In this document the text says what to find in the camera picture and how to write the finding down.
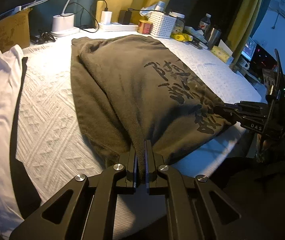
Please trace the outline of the white charger adapter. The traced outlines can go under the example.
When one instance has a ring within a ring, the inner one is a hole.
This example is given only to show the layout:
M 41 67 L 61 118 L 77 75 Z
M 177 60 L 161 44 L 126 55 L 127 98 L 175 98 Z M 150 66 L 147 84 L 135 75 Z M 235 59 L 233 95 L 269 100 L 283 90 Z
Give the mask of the white charger adapter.
M 100 23 L 104 24 L 104 25 L 110 25 L 111 24 L 111 18 L 112 18 L 112 12 L 111 11 L 102 11 Z

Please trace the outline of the white power strip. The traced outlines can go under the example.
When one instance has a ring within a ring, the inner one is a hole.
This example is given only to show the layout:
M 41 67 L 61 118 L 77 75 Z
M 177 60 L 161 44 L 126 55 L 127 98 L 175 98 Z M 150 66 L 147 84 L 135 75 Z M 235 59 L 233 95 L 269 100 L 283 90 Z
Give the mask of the white power strip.
M 130 23 L 130 24 L 120 24 L 120 23 L 110 23 L 103 24 L 99 23 L 99 29 L 110 32 L 110 31 L 137 31 L 138 25 Z

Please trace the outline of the brown cardboard box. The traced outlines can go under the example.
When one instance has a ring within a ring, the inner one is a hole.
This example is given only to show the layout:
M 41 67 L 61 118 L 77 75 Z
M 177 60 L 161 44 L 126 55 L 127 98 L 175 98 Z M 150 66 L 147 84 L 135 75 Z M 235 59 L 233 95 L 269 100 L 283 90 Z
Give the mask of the brown cardboard box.
M 26 9 L 0 21 L 0 51 L 10 50 L 16 44 L 22 49 L 30 45 L 29 13 Z

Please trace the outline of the computer monitor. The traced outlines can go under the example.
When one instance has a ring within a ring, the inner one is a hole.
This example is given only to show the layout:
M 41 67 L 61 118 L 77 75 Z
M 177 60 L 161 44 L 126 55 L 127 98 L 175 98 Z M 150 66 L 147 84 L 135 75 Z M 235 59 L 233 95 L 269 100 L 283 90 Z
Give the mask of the computer monitor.
M 256 45 L 256 42 L 251 37 L 249 37 L 241 52 L 241 55 L 249 62 L 251 61 L 254 55 Z

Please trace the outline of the olive brown printed t-shirt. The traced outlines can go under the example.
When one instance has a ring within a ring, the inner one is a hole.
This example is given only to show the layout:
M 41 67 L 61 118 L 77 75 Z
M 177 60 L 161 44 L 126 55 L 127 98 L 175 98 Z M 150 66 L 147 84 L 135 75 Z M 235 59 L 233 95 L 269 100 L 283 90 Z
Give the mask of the olive brown printed t-shirt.
M 146 175 L 144 142 L 173 164 L 230 127 L 221 99 L 160 41 L 141 35 L 71 42 L 80 132 L 107 166 L 131 148 Z

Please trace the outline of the plastic water bottle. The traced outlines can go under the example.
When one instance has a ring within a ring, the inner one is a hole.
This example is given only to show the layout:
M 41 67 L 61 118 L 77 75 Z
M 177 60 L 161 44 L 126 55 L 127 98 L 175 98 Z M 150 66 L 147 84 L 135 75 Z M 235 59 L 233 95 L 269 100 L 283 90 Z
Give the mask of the plastic water bottle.
M 208 30 L 208 28 L 211 25 L 211 15 L 210 14 L 206 14 L 205 17 L 203 17 L 200 22 L 199 22 L 199 29 L 202 30 L 203 33 L 206 33 L 206 31 Z

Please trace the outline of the white perforated plastic basket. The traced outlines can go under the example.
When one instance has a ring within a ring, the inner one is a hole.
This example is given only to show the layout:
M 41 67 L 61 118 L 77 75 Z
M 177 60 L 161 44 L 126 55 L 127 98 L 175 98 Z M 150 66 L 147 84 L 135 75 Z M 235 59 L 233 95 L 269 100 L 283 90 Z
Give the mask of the white perforated plastic basket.
M 153 11 L 149 17 L 152 23 L 150 34 L 158 38 L 170 38 L 176 18 L 162 12 Z

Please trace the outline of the white textured bed cover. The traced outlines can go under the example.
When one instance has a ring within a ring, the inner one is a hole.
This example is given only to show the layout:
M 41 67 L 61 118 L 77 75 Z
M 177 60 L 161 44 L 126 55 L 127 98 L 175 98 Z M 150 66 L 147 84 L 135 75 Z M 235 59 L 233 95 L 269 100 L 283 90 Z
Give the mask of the white textured bed cover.
M 116 31 L 59 37 L 56 42 L 23 49 L 27 71 L 20 98 L 16 158 L 25 169 L 43 202 L 46 202 L 79 173 L 101 173 L 104 163 L 83 139 L 70 84 L 71 40 L 73 38 L 115 38 L 137 32 Z M 226 103 L 260 102 L 262 96 L 239 73 L 208 50 L 173 39 L 156 38 L 177 55 Z M 211 175 L 235 149 L 245 129 L 239 124 L 187 155 L 174 167 L 194 177 Z M 163 196 L 149 196 L 140 186 L 134 195 L 120 195 L 114 222 L 114 239 L 131 235 L 164 217 Z

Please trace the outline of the steel tumbler cup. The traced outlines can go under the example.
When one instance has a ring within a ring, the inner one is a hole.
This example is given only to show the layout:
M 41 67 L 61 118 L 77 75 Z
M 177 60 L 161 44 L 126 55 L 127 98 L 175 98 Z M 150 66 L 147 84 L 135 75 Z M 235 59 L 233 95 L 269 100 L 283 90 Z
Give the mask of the steel tumbler cup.
M 207 48 L 211 50 L 213 46 L 217 43 L 221 36 L 221 30 L 213 26 L 210 26 L 205 33 L 205 39 L 207 41 Z

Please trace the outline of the black charger block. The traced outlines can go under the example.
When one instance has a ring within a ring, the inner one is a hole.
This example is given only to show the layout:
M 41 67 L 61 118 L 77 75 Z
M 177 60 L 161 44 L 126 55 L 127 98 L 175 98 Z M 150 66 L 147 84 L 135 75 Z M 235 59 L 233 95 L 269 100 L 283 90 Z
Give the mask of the black charger block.
M 122 25 L 129 25 L 132 16 L 132 11 L 130 10 L 120 10 L 118 23 Z

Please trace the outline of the yellow tissue box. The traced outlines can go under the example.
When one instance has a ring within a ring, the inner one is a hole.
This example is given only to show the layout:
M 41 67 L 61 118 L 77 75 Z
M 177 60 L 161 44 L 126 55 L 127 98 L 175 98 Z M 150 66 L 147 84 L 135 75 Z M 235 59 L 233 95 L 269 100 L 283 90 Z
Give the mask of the yellow tissue box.
M 219 41 L 218 46 L 213 46 L 211 53 L 226 64 L 231 64 L 234 60 L 232 50 L 222 40 Z

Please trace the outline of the clear jar white lid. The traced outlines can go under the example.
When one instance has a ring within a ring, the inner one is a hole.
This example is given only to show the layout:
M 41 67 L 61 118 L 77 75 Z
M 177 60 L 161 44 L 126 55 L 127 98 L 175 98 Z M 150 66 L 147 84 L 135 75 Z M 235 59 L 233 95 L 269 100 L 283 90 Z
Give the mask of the clear jar white lid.
M 185 28 L 185 15 L 173 11 L 170 11 L 169 15 L 175 18 L 172 34 L 181 34 Z

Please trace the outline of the white desk lamp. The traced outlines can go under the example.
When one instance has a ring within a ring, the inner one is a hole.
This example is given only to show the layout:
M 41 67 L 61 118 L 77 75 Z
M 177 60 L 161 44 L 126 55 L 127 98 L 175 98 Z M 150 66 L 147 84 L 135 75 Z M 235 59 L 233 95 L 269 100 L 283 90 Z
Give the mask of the white desk lamp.
M 64 37 L 79 32 L 79 29 L 74 26 L 75 14 L 65 12 L 70 1 L 67 0 L 62 12 L 52 18 L 51 34 L 54 37 Z

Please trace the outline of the black computer tower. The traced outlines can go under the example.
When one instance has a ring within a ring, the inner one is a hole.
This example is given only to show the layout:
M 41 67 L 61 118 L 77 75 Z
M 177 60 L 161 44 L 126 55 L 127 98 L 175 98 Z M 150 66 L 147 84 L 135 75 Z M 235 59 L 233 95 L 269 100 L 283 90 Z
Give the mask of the black computer tower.
M 249 70 L 251 73 L 258 79 L 262 79 L 262 69 L 273 70 L 276 65 L 277 61 L 264 48 L 257 44 L 250 61 Z

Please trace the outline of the white folded garment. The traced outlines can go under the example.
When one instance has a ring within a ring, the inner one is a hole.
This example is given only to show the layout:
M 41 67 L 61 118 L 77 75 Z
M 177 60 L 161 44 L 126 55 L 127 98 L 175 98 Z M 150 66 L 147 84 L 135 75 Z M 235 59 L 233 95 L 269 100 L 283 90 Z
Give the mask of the white folded garment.
M 23 221 L 15 200 L 10 172 L 10 139 L 23 73 L 19 45 L 0 51 L 0 236 L 8 239 Z

